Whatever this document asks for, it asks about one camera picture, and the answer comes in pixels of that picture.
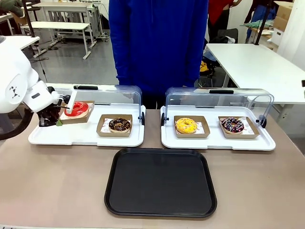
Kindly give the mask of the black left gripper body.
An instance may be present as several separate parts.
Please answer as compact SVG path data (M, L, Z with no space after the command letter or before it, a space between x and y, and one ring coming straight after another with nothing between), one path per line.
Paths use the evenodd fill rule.
M60 115L61 107L51 104L38 112L39 127L48 127L56 125Z

